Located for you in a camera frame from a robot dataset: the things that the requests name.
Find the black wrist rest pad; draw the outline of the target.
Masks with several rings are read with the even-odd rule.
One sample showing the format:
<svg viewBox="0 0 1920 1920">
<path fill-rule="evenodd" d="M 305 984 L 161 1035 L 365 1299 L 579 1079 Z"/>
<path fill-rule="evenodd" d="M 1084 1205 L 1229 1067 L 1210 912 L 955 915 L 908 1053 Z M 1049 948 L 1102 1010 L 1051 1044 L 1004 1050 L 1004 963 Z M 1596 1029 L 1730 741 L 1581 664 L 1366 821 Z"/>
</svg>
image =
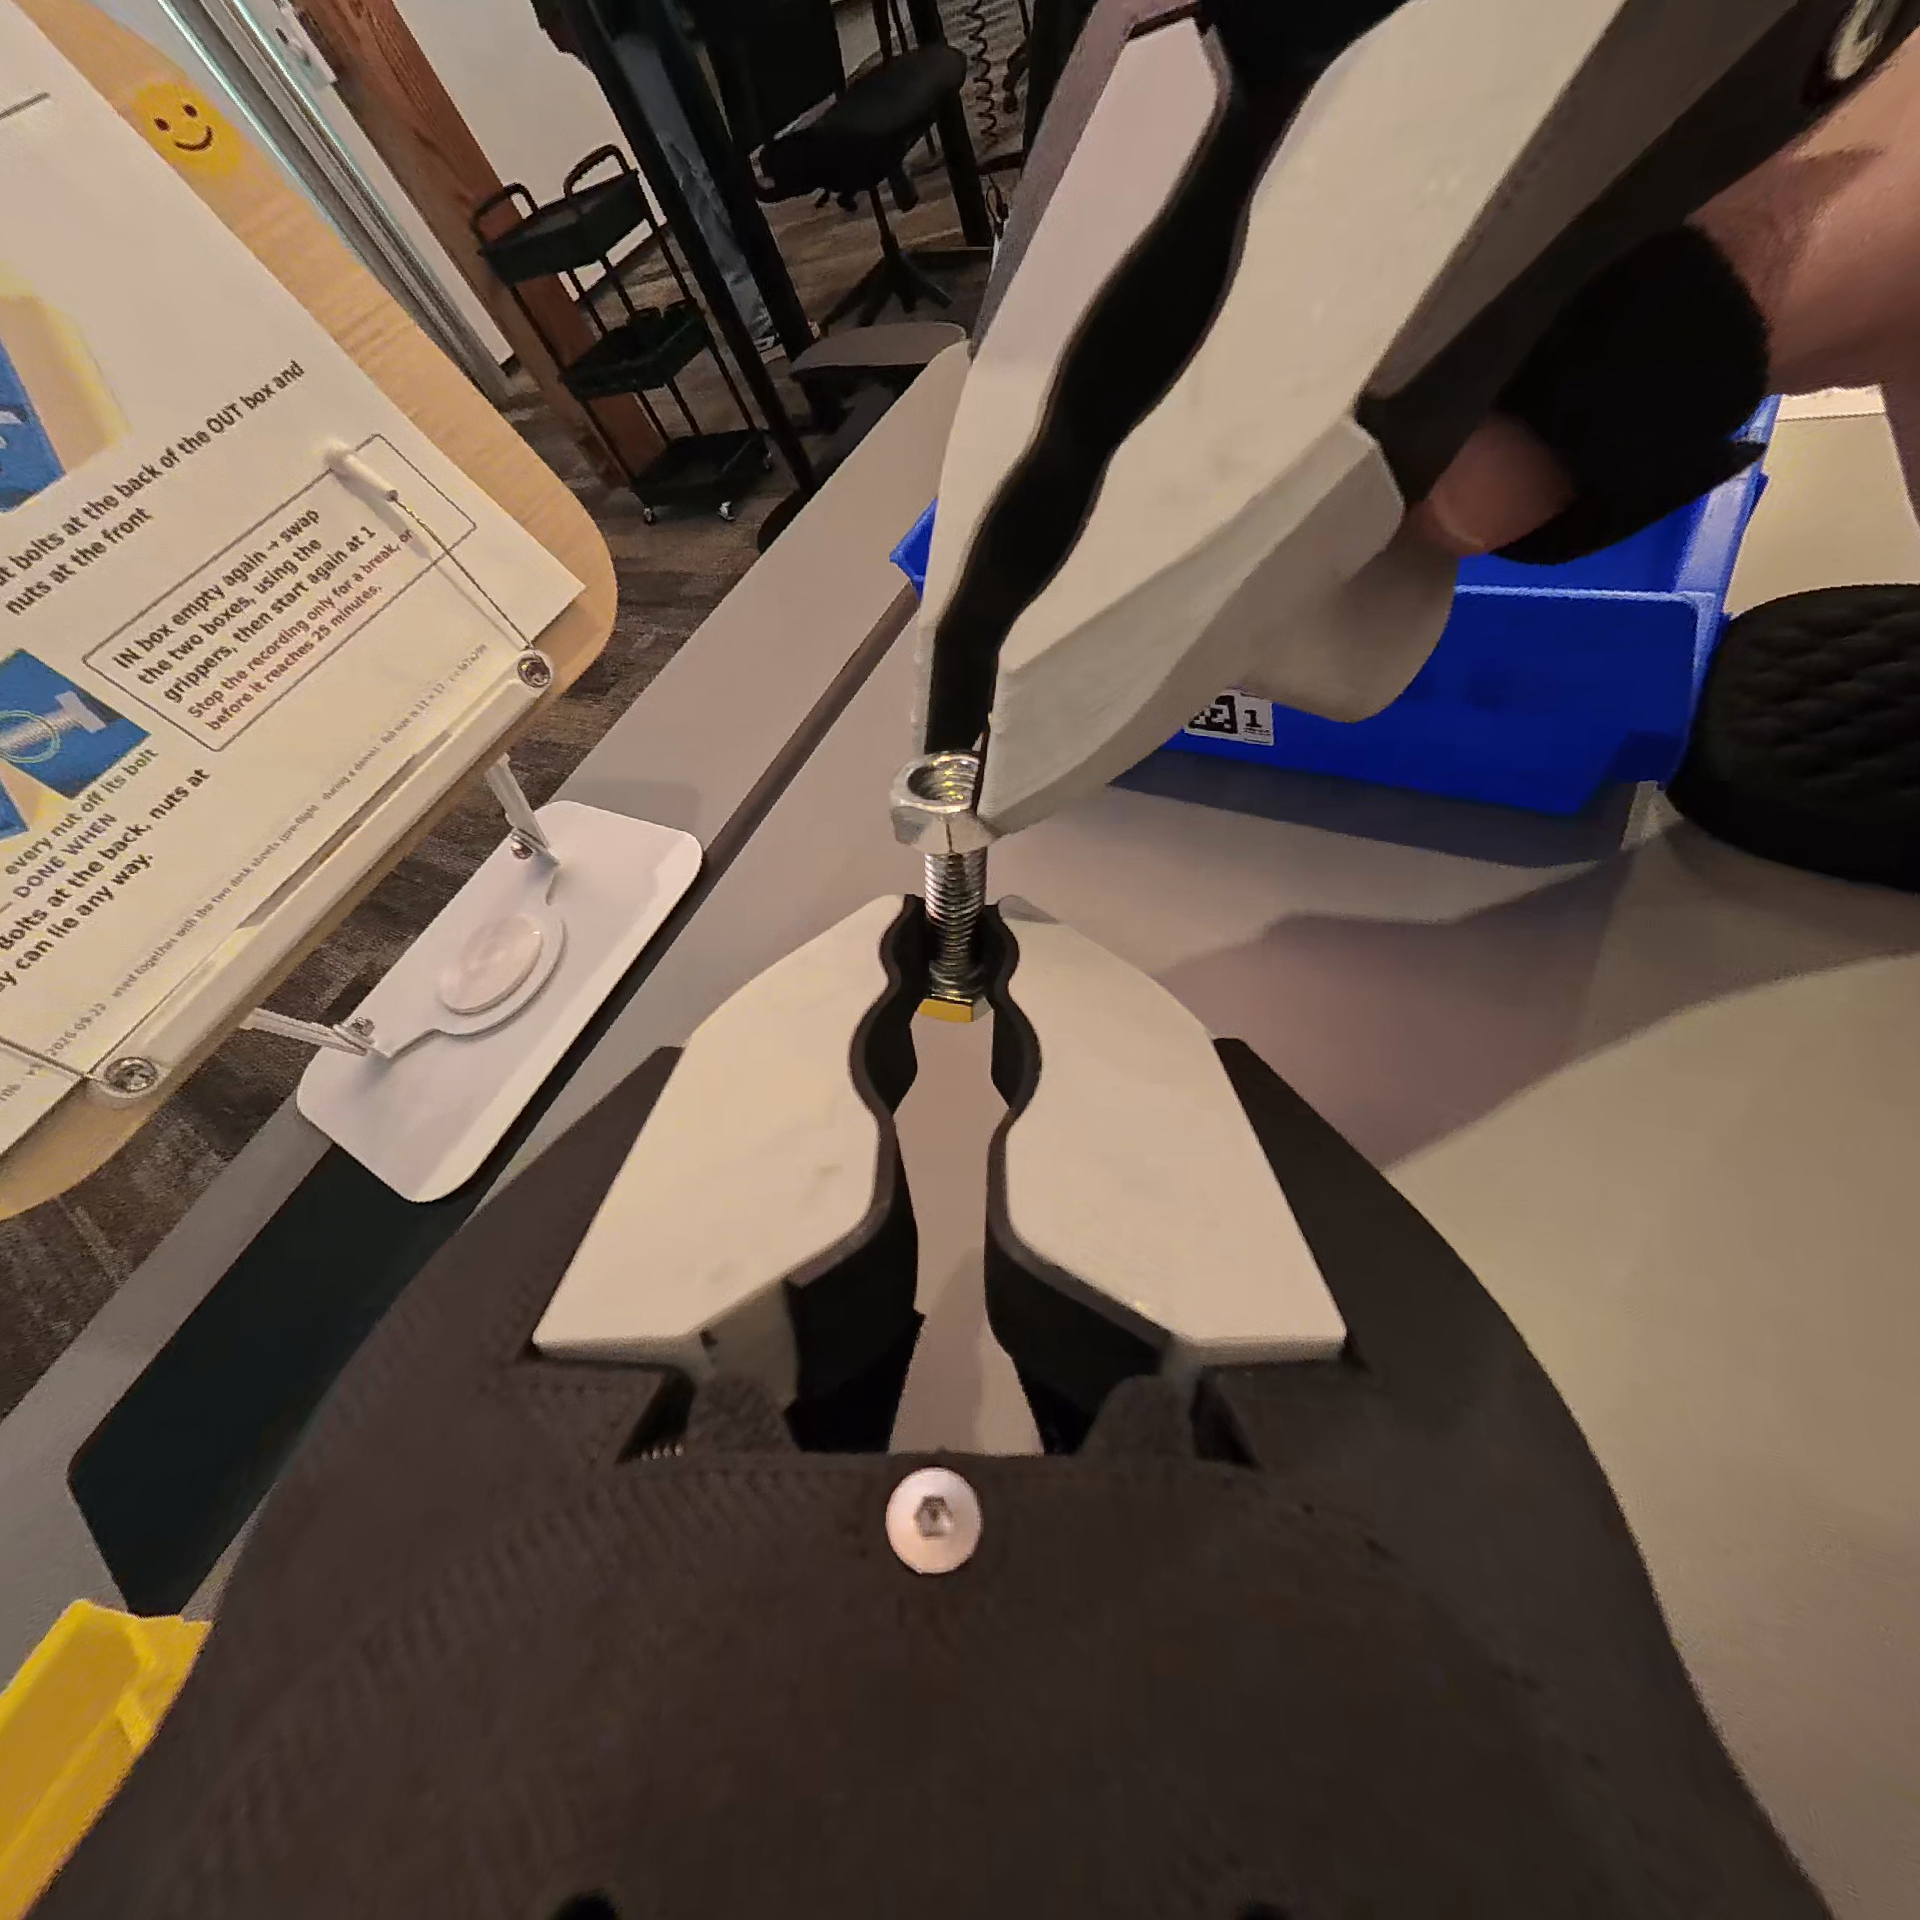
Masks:
<svg viewBox="0 0 1920 1920">
<path fill-rule="evenodd" d="M 1802 872 L 1917 892 L 1917 588 L 1818 588 L 1734 615 L 1671 807 Z"/>
</svg>

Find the blue plastic bin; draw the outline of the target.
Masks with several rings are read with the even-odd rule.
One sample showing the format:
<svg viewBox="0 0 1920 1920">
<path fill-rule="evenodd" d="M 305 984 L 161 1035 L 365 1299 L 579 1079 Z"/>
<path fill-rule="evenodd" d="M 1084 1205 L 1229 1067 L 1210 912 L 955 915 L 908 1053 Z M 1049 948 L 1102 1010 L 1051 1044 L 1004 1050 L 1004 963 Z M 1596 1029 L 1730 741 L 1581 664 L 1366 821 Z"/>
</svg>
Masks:
<svg viewBox="0 0 1920 1920">
<path fill-rule="evenodd" d="M 1569 819 L 1621 783 L 1663 783 L 1690 741 L 1780 405 L 1745 422 L 1751 464 L 1583 560 L 1462 563 L 1418 679 L 1353 724 L 1225 690 L 1157 764 L 1238 762 L 1433 800 Z"/>
</svg>

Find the silver hex bolt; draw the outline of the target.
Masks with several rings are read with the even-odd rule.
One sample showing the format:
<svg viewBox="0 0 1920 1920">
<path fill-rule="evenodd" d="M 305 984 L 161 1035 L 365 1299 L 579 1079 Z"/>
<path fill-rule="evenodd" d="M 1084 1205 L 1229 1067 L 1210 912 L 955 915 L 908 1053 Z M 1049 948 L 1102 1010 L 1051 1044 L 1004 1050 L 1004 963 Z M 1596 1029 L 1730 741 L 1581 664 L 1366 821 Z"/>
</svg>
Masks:
<svg viewBox="0 0 1920 1920">
<path fill-rule="evenodd" d="M 990 852 L 924 854 L 922 903 L 927 925 L 924 1018 L 971 1024 L 985 1008 L 978 923 L 988 903 Z"/>
</svg>

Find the white stand base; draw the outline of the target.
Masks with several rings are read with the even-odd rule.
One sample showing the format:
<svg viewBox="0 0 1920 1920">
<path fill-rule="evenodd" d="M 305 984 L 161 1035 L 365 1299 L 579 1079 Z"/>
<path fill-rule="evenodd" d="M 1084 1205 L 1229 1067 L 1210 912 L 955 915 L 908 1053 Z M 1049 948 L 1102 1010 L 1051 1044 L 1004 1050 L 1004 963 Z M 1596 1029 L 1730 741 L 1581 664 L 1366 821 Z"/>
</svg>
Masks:
<svg viewBox="0 0 1920 1920">
<path fill-rule="evenodd" d="M 703 867 L 679 827 L 534 807 L 508 759 L 487 786 L 508 839 L 347 1020 L 243 1022 L 316 1051 L 300 1112 L 413 1205 L 469 1183 Z"/>
</svg>

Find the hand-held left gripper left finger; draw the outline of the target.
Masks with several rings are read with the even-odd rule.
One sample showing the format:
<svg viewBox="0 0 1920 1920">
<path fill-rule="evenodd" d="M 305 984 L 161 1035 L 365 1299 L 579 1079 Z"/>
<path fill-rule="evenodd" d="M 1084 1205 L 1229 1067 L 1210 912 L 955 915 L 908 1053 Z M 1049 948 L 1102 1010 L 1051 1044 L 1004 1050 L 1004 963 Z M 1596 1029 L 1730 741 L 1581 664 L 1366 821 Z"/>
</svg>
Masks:
<svg viewBox="0 0 1920 1920">
<path fill-rule="evenodd" d="M 754 1383 L 786 1420 L 893 1420 L 922 1336 L 897 1112 L 922 906 L 881 896 L 757 973 L 679 1051 L 534 1351 Z"/>
</svg>

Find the black rolling cart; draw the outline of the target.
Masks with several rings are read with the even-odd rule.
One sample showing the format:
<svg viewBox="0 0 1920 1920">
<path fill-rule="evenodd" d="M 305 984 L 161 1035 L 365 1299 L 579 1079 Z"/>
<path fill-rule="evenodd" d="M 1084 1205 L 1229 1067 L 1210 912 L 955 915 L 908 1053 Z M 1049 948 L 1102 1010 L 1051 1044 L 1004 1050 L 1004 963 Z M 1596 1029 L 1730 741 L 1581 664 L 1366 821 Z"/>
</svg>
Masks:
<svg viewBox="0 0 1920 1920">
<path fill-rule="evenodd" d="M 772 450 L 627 155 L 591 150 L 551 200 L 505 182 L 469 228 L 641 517 L 733 523 Z"/>
</svg>

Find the person's right hand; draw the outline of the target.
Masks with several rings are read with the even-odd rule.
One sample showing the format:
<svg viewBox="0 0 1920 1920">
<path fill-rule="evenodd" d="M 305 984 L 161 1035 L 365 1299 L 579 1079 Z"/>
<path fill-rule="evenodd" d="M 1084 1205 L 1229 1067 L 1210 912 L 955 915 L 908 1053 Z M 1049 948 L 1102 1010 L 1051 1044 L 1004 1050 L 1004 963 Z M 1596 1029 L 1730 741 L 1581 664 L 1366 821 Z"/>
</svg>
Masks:
<svg viewBox="0 0 1920 1920">
<path fill-rule="evenodd" d="M 1915 42 L 1818 127 L 1767 158 L 1691 226 L 1739 277 L 1767 331 L 1767 389 L 1878 389 L 1917 500 L 1917 67 Z M 1453 558 L 1508 548 L 1591 484 L 1529 422 L 1487 415 L 1407 511 Z"/>
</svg>

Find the dark frame standing desk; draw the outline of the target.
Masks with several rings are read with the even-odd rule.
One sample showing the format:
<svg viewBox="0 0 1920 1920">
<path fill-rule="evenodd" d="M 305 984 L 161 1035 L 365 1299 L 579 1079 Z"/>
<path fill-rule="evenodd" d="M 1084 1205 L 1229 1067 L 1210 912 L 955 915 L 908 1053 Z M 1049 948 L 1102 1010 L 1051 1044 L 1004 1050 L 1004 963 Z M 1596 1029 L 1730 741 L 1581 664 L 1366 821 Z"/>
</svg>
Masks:
<svg viewBox="0 0 1920 1920">
<path fill-rule="evenodd" d="M 737 149 L 681 7 L 666 3 L 556 4 L 554 37 L 591 71 L 644 182 L 690 266 L 727 358 L 748 382 L 774 453 L 814 496 L 820 476 L 788 414 L 767 348 L 795 358 L 815 331 L 761 212 L 751 168 Z"/>
</svg>

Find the yellow plastic bin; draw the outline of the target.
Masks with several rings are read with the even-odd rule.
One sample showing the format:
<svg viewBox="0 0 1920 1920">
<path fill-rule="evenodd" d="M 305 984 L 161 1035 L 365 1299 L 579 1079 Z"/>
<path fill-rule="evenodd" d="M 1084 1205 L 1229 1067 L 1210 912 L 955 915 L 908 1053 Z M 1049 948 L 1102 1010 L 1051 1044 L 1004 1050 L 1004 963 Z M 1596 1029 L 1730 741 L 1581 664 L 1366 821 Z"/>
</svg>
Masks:
<svg viewBox="0 0 1920 1920">
<path fill-rule="evenodd" d="M 25 1915 L 153 1741 L 209 1622 L 74 1599 L 2 1694 L 2 1915 Z"/>
</svg>

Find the silver hex nut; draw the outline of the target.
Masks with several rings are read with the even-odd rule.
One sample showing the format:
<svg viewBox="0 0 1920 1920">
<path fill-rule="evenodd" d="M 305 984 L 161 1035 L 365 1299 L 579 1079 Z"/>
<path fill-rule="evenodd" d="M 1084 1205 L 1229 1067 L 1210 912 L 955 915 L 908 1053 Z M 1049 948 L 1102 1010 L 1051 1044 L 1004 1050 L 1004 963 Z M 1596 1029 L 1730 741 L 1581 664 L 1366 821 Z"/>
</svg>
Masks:
<svg viewBox="0 0 1920 1920">
<path fill-rule="evenodd" d="M 924 856 L 969 856 L 985 850 L 995 831 L 975 813 L 978 781 L 975 751 L 915 757 L 899 772 L 889 796 L 897 842 Z"/>
</svg>

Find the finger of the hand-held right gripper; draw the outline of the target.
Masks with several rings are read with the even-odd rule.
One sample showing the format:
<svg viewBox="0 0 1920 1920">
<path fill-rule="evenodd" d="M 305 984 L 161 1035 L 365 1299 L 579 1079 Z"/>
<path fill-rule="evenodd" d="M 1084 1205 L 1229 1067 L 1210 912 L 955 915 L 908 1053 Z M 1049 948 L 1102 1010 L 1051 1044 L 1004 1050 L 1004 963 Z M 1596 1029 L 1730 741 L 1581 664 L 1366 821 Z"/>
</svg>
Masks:
<svg viewBox="0 0 1920 1920">
<path fill-rule="evenodd" d="M 1091 4 L 1053 64 L 951 420 L 922 595 L 918 751 L 974 751 L 1029 660 L 1167 560 L 1143 453 L 1225 296 L 1350 4 Z"/>
<path fill-rule="evenodd" d="M 978 819 L 1042 822 L 1242 688 L 1340 724 L 1433 656 L 1458 563 L 1407 525 L 1359 428 L 1502 180 L 1629 4 L 1350 4 L 1350 42 L 1266 163 L 1217 317 L 1122 443 L 1164 567 L 1014 671 L 978 741 Z"/>
</svg>

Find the instruction sheet board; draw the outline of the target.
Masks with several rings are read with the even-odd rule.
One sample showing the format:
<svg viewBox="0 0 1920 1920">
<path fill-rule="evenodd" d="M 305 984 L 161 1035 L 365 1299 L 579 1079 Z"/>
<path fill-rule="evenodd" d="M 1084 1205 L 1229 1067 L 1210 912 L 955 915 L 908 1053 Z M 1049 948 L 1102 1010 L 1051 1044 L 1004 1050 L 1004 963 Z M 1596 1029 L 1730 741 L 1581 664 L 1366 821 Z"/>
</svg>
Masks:
<svg viewBox="0 0 1920 1920">
<path fill-rule="evenodd" d="M 4 4 L 4 1216 L 85 1182 L 609 645 L 609 548 L 179 74 Z"/>
</svg>

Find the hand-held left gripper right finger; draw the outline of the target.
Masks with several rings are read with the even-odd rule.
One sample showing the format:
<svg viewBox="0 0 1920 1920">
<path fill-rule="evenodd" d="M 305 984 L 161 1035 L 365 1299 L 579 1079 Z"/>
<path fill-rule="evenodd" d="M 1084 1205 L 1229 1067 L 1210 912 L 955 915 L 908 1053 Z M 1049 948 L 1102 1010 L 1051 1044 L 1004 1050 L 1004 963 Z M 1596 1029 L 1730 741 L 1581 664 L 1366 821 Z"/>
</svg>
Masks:
<svg viewBox="0 0 1920 1920">
<path fill-rule="evenodd" d="M 993 936 L 982 1284 L 1031 1411 L 1338 1359 L 1347 1323 L 1210 1029 L 1022 898 Z"/>
</svg>

